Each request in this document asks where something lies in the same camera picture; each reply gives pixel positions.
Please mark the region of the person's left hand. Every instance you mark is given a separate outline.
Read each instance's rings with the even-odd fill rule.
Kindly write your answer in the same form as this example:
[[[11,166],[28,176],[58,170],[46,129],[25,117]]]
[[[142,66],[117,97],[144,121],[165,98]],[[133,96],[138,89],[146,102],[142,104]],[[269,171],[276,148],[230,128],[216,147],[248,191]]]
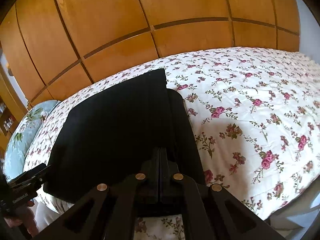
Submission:
[[[4,220],[10,228],[18,227],[24,225],[28,233],[34,237],[39,233],[35,222],[35,216],[31,207],[35,204],[33,201],[29,200],[26,204],[20,206],[16,211],[14,217],[4,217]]]

